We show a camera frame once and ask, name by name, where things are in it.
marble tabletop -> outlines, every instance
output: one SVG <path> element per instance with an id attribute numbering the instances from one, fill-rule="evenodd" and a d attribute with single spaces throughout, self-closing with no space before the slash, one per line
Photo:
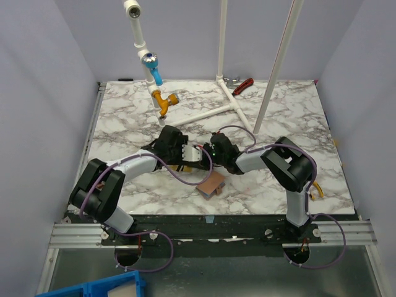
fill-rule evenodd
<path id="1" fill-rule="evenodd" d="M 236 96 L 248 120 L 254 125 L 267 82 L 254 82 Z M 171 80 L 161 87 L 166 98 L 170 93 L 181 97 L 180 104 L 171 106 L 169 122 L 183 119 L 200 111 L 228 104 L 228 99 L 214 81 Z M 191 124 L 179 126 L 191 142 L 203 144 L 211 132 L 229 124 L 242 126 L 238 116 L 228 111 Z M 161 127 L 153 113 L 146 86 L 141 81 L 108 82 L 93 134 L 88 159 L 115 160 L 136 152 L 158 137 Z M 230 140 L 245 148 L 251 138 L 235 128 L 224 130 Z M 345 181 L 338 153 L 330 135 L 314 82 L 281 81 L 273 91 L 259 135 L 258 145 L 271 144 L 287 136 L 307 151 L 318 166 L 317 181 L 324 198 L 310 201 L 312 213 L 354 213 L 353 202 Z M 130 214 L 285 214 L 286 193 L 269 170 L 259 170 L 241 176 L 226 176 L 226 186 L 219 196 L 205 200 L 193 186 L 180 183 L 166 170 L 143 174 L 123 187 L 119 206 Z M 179 173 L 188 181 L 199 181 L 206 172 L 193 170 Z"/>

orange faucet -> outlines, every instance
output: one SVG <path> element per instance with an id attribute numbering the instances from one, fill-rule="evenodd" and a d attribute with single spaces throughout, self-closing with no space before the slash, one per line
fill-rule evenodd
<path id="1" fill-rule="evenodd" d="M 171 94 L 168 96 L 166 100 L 162 99 L 161 97 L 161 92 L 160 91 L 154 91 L 152 93 L 152 96 L 156 99 L 158 102 L 158 105 L 161 108 L 160 115 L 165 116 L 166 113 L 168 112 L 168 108 L 171 105 L 176 105 L 179 103 L 179 97 L 176 94 Z"/>

blue plastic container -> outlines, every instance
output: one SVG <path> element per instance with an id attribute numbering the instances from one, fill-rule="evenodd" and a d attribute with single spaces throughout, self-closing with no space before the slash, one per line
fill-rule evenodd
<path id="1" fill-rule="evenodd" d="M 37 297 L 107 297 L 107 293 L 127 282 L 135 281 L 137 297 L 144 297 L 146 282 L 139 277 L 138 271 L 132 271 L 115 277 L 102 278 L 60 290 L 37 295 Z"/>

blue valve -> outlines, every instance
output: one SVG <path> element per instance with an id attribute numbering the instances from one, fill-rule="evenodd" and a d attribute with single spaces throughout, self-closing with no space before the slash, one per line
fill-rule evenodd
<path id="1" fill-rule="evenodd" d="M 162 78 L 158 71 L 158 58 L 155 53 L 147 53 L 142 58 L 144 66 L 150 69 L 151 75 L 154 77 L 156 85 L 162 85 Z"/>

gray wall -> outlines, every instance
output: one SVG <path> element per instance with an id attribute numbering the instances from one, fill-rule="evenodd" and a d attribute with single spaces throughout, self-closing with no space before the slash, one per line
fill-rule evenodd
<path id="1" fill-rule="evenodd" d="M 306 0 L 281 79 L 317 79 L 363 0 Z M 97 80 L 142 79 L 122 0 L 56 0 Z M 225 75 L 268 79 L 291 0 L 228 1 Z M 220 0 L 140 0 L 166 79 L 213 79 Z"/>
<path id="2" fill-rule="evenodd" d="M 396 2 L 365 0 L 319 79 L 355 205 L 396 292 Z"/>
<path id="3" fill-rule="evenodd" d="M 97 85 L 53 0 L 0 9 L 0 296 L 33 296 Z"/>

